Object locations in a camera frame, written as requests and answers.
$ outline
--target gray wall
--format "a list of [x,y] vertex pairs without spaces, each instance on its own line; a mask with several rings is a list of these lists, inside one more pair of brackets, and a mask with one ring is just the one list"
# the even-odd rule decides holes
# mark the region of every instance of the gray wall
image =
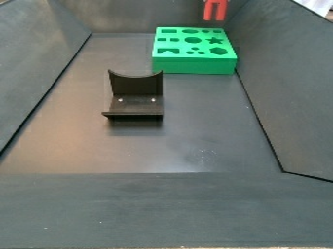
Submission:
[[0,5],[7,4],[12,0],[0,0]]
[[251,0],[226,28],[283,169],[333,180],[333,23],[290,0]]
[[[233,0],[231,18],[249,0]],[[96,33],[152,33],[158,26],[222,25],[202,21],[202,0],[60,0]]]
[[0,151],[90,31],[56,0],[0,6]]

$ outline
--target black floor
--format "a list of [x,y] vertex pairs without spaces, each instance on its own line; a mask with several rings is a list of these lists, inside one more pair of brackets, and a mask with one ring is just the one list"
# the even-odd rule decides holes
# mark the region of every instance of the black floor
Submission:
[[333,246],[333,185],[281,173],[237,76],[166,75],[163,125],[102,116],[151,35],[95,35],[0,162],[0,247]]

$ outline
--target star-shaped hole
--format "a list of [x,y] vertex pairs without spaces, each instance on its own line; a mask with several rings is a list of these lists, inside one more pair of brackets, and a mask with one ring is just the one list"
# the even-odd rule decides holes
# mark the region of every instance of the star-shaped hole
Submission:
[[214,43],[222,44],[223,39],[218,39],[218,38],[213,37],[211,39],[207,39],[207,40],[211,42],[211,44],[214,44]]

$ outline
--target metal surface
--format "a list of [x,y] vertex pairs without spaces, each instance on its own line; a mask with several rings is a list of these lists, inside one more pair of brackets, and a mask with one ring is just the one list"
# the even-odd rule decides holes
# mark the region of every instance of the metal surface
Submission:
[[[229,3],[229,20],[249,0]],[[96,33],[154,33],[158,26],[218,25],[203,21],[202,0],[60,0]]]
[[227,29],[283,169],[333,180],[332,23],[293,1],[253,0]]
[[1,5],[0,151],[88,35],[57,1]]
[[154,35],[94,35],[0,173],[279,171],[235,75],[164,75],[163,125],[114,126],[100,115],[111,103],[108,69],[151,74],[152,43]]

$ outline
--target shape cutout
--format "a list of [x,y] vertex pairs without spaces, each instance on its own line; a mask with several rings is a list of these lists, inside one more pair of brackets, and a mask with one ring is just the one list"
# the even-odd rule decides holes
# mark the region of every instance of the shape cutout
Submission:
[[162,33],[164,33],[164,34],[175,34],[177,29],[162,29]]
[[198,33],[199,31],[195,30],[195,29],[185,29],[185,30],[182,30],[182,32],[186,33],[186,34],[195,34],[195,33]]
[[223,39],[218,39],[215,37],[213,37],[211,39],[207,39],[207,41],[210,41],[211,44],[215,44],[215,43],[222,44],[222,40]]
[[214,53],[214,54],[217,54],[217,55],[225,55],[225,54],[227,54],[227,50],[215,47],[215,48],[211,49],[211,53]]
[[158,49],[158,53],[174,53],[174,54],[179,54],[181,53],[181,49]]
[[186,41],[187,43],[201,43],[201,42],[202,42],[202,39],[198,38],[198,37],[187,37],[187,38],[185,38],[185,41]]

